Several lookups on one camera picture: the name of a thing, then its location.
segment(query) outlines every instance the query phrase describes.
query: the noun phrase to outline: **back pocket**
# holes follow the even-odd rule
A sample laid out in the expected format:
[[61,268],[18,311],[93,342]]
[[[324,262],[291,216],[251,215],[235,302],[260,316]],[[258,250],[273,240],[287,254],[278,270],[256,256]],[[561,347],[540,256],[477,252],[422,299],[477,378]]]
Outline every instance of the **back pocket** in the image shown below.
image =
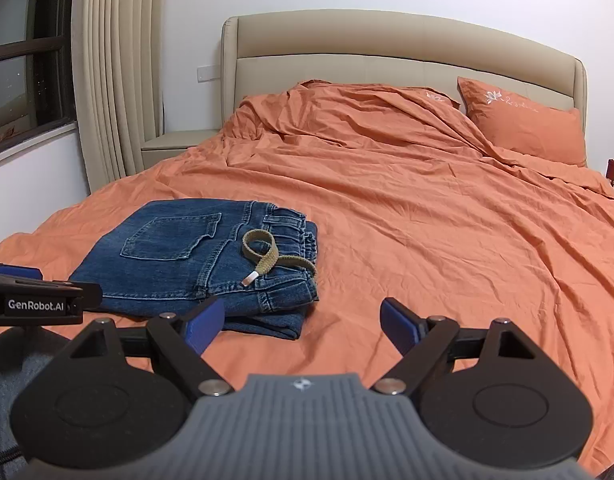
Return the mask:
[[203,238],[213,238],[220,213],[156,217],[125,240],[120,255],[137,260],[185,260]]

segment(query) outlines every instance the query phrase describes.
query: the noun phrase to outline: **electrical cord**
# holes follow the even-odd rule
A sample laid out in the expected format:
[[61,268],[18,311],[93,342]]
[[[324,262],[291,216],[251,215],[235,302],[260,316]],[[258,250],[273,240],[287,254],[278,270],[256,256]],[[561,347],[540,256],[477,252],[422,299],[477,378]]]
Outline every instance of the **electrical cord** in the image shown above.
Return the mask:
[[20,452],[20,448],[18,446],[13,446],[5,451],[0,451],[0,466],[11,462],[21,455],[22,453]]

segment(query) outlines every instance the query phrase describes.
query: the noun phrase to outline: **blue denim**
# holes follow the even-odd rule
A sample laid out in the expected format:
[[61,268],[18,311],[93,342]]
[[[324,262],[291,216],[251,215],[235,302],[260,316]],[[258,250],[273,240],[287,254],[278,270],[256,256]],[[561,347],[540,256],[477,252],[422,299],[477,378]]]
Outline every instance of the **blue denim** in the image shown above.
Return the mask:
[[[274,235],[280,254],[316,262],[317,229],[305,215],[271,203],[186,198],[149,202],[104,235],[70,279],[100,283],[103,309],[128,316],[183,314],[208,296],[225,296],[225,330],[297,339],[318,300],[313,276],[274,267],[251,285],[242,254],[250,229]],[[251,248],[265,253],[257,241]]]

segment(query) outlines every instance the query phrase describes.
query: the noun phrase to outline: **wrinkled sheet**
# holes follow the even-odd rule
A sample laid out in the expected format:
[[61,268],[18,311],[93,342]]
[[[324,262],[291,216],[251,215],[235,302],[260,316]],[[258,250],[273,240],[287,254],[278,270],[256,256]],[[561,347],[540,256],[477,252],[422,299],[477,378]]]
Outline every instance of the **wrinkled sheet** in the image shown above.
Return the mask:
[[380,330],[385,296],[468,327],[510,317],[590,400],[581,463],[597,474],[614,461],[613,190],[587,168],[495,148],[425,93],[312,81],[248,98],[220,135],[11,236],[0,262],[66,279],[150,200],[294,208],[319,228],[320,302],[295,342],[221,333],[203,354],[212,367],[237,388],[249,373],[370,384],[399,359]]

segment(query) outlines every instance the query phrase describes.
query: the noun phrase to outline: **beige drawstring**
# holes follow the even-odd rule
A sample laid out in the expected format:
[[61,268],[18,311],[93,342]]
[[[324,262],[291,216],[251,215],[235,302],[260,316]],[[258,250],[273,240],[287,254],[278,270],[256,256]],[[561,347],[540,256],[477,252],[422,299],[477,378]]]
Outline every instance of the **beige drawstring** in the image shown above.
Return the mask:
[[[250,246],[250,242],[254,240],[262,240],[270,244],[270,248],[266,254],[258,254],[254,251]],[[244,280],[242,280],[242,285],[248,286],[258,277],[270,272],[271,269],[275,265],[283,265],[289,267],[302,267],[303,269],[309,270],[312,275],[316,274],[316,267],[311,261],[307,258],[303,258],[301,256],[292,256],[292,255],[280,255],[278,253],[278,247],[276,246],[276,240],[274,240],[274,235],[269,231],[265,231],[264,229],[252,229],[251,231],[247,231],[245,235],[242,237],[242,252],[245,254],[247,259],[251,260],[256,264],[256,269],[250,273]]]

